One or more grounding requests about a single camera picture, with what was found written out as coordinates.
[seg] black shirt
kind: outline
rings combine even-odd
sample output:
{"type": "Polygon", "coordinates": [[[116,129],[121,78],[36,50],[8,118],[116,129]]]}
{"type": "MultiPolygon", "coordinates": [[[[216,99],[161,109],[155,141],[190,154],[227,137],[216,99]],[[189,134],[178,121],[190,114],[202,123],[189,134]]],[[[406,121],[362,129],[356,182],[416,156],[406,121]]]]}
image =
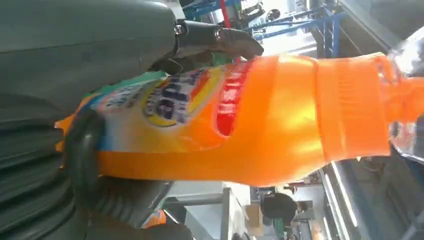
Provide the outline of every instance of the black shirt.
{"type": "Polygon", "coordinates": [[[269,219],[282,219],[284,226],[289,226],[295,218],[296,202],[288,195],[277,192],[274,196],[262,199],[262,213],[269,219]]]}

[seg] plastic bottle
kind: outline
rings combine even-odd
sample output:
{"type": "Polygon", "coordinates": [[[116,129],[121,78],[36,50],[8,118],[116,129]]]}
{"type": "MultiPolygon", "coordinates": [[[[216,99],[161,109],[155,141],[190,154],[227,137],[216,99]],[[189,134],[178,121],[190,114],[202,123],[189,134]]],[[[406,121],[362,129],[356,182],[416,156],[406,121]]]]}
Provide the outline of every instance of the plastic bottle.
{"type": "Polygon", "coordinates": [[[388,156],[389,139],[414,154],[403,131],[424,112],[424,81],[396,61],[258,57],[92,97],[86,106],[106,119],[100,173],[268,186],[330,161],[388,156]]]}
{"type": "Polygon", "coordinates": [[[424,27],[393,49],[388,57],[398,70],[398,79],[404,81],[404,88],[411,88],[406,90],[409,95],[404,106],[399,106],[404,108],[405,116],[390,126],[390,140],[401,155],[424,163],[424,116],[416,115],[424,106],[424,27]]]}

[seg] metal bolt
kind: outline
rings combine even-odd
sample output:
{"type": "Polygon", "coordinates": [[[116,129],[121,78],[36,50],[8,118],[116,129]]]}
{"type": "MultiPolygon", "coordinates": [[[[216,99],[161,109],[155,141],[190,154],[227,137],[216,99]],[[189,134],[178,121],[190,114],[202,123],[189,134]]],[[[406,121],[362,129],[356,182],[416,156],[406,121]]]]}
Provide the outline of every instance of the metal bolt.
{"type": "Polygon", "coordinates": [[[184,34],[184,32],[185,32],[184,27],[183,27],[183,25],[181,25],[181,24],[177,24],[177,25],[175,25],[175,27],[174,27],[174,31],[175,31],[175,34],[176,34],[176,35],[182,35],[182,34],[184,34]]]}
{"type": "Polygon", "coordinates": [[[215,38],[218,41],[222,41],[224,40],[226,37],[226,32],[224,31],[224,29],[222,28],[218,28],[217,30],[215,30],[215,38]]]}

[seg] bottle label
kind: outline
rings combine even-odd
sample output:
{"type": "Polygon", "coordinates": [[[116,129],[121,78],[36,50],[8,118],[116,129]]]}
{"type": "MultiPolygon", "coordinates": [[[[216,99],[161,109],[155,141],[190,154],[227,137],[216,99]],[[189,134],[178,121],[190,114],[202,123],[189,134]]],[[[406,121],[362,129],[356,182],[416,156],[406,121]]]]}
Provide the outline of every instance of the bottle label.
{"type": "Polygon", "coordinates": [[[106,121],[99,149],[169,153],[216,148],[231,136],[251,62],[140,82],[93,98],[106,121]]]}

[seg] cardboard box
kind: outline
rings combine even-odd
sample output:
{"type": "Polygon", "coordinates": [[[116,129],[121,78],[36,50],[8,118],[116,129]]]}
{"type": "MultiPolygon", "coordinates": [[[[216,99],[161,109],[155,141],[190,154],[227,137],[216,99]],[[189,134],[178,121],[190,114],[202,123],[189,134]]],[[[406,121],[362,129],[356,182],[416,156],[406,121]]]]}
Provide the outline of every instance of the cardboard box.
{"type": "Polygon", "coordinates": [[[262,237],[264,235],[264,223],[261,206],[257,204],[247,205],[245,207],[246,215],[246,228],[250,235],[255,237],[262,237]]]}

